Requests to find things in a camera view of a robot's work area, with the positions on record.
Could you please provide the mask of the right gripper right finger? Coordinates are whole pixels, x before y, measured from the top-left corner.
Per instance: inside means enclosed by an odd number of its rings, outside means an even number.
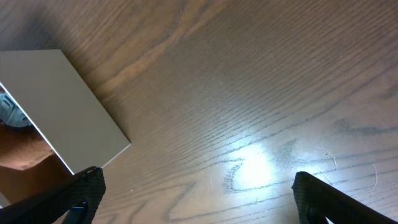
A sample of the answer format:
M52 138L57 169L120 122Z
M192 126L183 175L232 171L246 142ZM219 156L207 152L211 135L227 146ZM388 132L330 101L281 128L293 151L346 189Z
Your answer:
M308 172L298 172L292 185L301 224L397 224Z

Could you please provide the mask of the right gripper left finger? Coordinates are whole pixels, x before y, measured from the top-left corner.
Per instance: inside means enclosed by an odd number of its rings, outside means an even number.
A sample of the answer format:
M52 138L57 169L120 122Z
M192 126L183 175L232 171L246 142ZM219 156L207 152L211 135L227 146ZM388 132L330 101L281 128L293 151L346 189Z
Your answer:
M61 184L1 209L1 223L91 223L106 191L103 170L91 166Z

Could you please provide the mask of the brown plush toy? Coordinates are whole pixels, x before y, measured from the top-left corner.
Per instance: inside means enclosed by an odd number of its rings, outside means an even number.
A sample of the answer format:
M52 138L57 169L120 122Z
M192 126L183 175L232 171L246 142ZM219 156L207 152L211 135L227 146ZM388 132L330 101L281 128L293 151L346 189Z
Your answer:
M54 154L33 126L15 128L1 123L1 167L26 170Z

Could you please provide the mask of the yellow grey toy truck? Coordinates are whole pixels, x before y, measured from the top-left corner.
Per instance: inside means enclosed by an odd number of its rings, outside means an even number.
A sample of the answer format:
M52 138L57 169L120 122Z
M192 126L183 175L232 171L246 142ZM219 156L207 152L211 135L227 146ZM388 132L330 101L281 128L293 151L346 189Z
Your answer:
M1 121L5 125L14 128L24 128L32 125L28 117L5 91L1 92Z

